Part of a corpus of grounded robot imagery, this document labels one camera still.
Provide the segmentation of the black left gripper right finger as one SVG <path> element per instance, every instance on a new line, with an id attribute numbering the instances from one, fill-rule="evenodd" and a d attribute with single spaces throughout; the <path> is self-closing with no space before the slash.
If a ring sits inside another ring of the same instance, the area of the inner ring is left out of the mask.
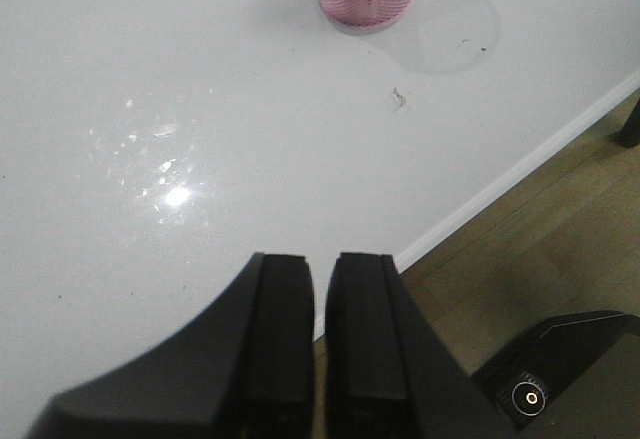
<path id="1" fill-rule="evenodd" d="M 423 317 L 391 256 L 340 255 L 325 340 L 329 437 L 515 437 Z"/>

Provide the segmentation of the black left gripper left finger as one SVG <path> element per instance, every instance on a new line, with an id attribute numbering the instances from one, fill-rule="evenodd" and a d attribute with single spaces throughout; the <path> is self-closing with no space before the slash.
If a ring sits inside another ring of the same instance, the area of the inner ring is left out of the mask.
<path id="1" fill-rule="evenodd" d="M 32 438 L 305 438 L 314 296 L 301 256 L 256 253 L 191 322 L 54 396 Z"/>

